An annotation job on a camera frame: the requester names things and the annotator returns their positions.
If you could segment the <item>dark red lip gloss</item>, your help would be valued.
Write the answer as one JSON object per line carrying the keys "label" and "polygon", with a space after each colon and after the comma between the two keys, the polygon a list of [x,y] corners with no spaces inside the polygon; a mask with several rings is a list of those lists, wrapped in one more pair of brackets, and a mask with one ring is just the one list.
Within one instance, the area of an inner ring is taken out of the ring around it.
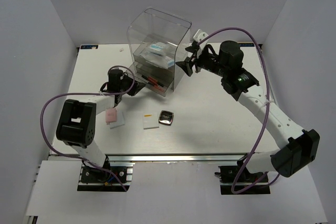
{"label": "dark red lip gloss", "polygon": [[152,77],[148,77],[148,80],[155,83],[156,85],[159,85],[161,87],[164,87],[164,84],[162,84],[161,82],[157,81],[156,79],[152,78]]}

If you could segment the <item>white cotton pad pack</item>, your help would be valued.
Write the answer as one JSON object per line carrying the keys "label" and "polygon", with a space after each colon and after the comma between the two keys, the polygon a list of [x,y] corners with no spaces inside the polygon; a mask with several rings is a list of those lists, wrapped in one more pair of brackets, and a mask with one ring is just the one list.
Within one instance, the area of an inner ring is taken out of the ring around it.
{"label": "white cotton pad pack", "polygon": [[168,69],[174,66],[175,63],[175,61],[168,56],[161,56],[148,51],[142,51],[140,56],[150,64],[163,69]]}
{"label": "white cotton pad pack", "polygon": [[163,42],[153,42],[149,44],[146,49],[147,51],[153,54],[164,56],[164,55],[172,53],[175,47],[172,46],[171,44],[166,44]]}

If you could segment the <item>clear acrylic drawer organizer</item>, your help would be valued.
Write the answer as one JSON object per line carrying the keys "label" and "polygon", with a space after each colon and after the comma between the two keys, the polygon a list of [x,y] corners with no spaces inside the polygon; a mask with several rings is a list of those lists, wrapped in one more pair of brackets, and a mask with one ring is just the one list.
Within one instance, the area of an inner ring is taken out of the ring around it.
{"label": "clear acrylic drawer organizer", "polygon": [[176,63],[188,56],[192,22],[148,7],[129,25],[127,39],[131,70],[138,82],[165,97],[176,89],[185,73]]}

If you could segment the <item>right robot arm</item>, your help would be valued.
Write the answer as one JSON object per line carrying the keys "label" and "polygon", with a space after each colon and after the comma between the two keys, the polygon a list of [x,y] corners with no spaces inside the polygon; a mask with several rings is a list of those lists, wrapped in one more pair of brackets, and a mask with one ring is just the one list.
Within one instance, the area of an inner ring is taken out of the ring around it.
{"label": "right robot arm", "polygon": [[320,135],[314,129],[305,130],[267,99],[259,81],[243,68],[244,53],[239,43],[225,41],[217,54],[211,45],[200,47],[197,42],[185,50],[191,57],[176,65],[188,76],[201,69],[220,76],[224,90],[266,125],[278,146],[274,151],[254,153],[251,158],[238,161],[237,175],[241,180],[247,182],[256,173],[265,172],[290,177],[315,160]]}

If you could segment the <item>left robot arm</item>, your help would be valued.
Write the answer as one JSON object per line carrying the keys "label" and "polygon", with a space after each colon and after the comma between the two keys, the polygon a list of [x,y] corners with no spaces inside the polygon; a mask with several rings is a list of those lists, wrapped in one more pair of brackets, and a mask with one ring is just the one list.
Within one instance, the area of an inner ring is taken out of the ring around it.
{"label": "left robot arm", "polygon": [[56,129],[56,138],[73,148],[83,163],[93,168],[93,176],[101,182],[110,178],[111,168],[107,155],[94,141],[96,116],[109,109],[115,109],[124,94],[135,96],[145,84],[120,69],[108,71],[105,82],[98,95],[87,99],[67,99],[64,102]]}

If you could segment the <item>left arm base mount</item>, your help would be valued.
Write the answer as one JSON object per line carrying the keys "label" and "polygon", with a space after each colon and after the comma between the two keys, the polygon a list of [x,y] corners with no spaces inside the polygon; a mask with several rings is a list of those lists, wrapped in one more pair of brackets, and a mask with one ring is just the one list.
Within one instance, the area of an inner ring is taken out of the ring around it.
{"label": "left arm base mount", "polygon": [[[127,191],[132,180],[133,164],[111,163],[110,169],[118,177]],[[86,165],[82,165],[81,167],[77,191],[125,192],[113,175]]]}

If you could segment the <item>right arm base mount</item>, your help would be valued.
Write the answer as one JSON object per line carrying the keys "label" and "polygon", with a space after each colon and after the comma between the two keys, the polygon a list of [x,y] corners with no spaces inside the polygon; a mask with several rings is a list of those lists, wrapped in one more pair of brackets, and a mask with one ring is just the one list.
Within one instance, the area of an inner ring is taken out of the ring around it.
{"label": "right arm base mount", "polygon": [[[231,188],[233,181],[239,171],[238,166],[219,166],[218,171],[215,172],[215,176],[219,179],[220,183],[220,193],[222,195],[233,195]],[[250,174],[249,172],[243,171],[239,177],[235,190],[242,190],[248,187],[253,182],[257,181],[263,176],[263,173]],[[252,188],[240,193],[241,195],[269,195],[270,186],[268,186],[269,180],[268,176],[265,176]]]}

